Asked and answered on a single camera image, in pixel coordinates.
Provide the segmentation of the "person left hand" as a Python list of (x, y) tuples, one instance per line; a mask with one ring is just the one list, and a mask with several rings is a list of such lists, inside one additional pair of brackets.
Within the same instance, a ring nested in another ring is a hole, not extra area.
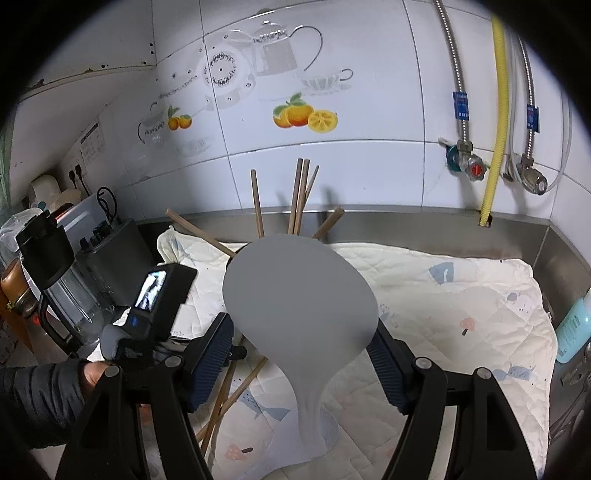
[(114, 365), (112, 363), (105, 361), (86, 362), (83, 365), (81, 374), (81, 391), (86, 400), (90, 398), (103, 374), (107, 370), (113, 368)]

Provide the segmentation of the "black sleeved left forearm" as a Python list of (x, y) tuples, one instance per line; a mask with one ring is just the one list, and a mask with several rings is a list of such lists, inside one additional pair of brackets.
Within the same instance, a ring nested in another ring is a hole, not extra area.
[(68, 359), (1, 369), (1, 445), (41, 449), (65, 444), (86, 404), (84, 369)]

